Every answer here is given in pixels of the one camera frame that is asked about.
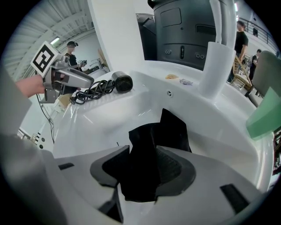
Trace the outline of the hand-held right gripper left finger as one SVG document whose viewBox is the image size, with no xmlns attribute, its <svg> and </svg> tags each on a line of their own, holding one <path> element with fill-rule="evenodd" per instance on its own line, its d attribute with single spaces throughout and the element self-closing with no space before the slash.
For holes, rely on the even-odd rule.
<svg viewBox="0 0 281 225">
<path fill-rule="evenodd" d="M 82 199 L 113 220 L 122 223 L 117 186 L 130 153 L 129 145 L 99 152 L 57 158 L 63 176 Z"/>
</svg>

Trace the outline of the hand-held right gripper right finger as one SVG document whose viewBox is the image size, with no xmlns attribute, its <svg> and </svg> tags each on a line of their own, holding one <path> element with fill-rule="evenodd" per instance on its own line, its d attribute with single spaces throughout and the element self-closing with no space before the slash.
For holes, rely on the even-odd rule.
<svg viewBox="0 0 281 225">
<path fill-rule="evenodd" d="M 205 156 L 159 146 L 176 159 L 181 174 L 163 188 L 177 196 L 161 196 L 153 207 L 155 217 L 237 217 L 263 194 L 226 164 Z"/>
</svg>

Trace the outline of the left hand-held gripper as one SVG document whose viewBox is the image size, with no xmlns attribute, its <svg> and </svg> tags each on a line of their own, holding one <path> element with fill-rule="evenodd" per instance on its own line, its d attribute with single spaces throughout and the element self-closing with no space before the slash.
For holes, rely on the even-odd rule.
<svg viewBox="0 0 281 225">
<path fill-rule="evenodd" d="M 47 41 L 41 45 L 30 65 L 42 76 L 44 99 L 40 103 L 55 103 L 61 94 L 62 85 L 89 88 L 94 78 L 83 72 L 69 68 L 69 57 L 63 55 Z"/>
</svg>

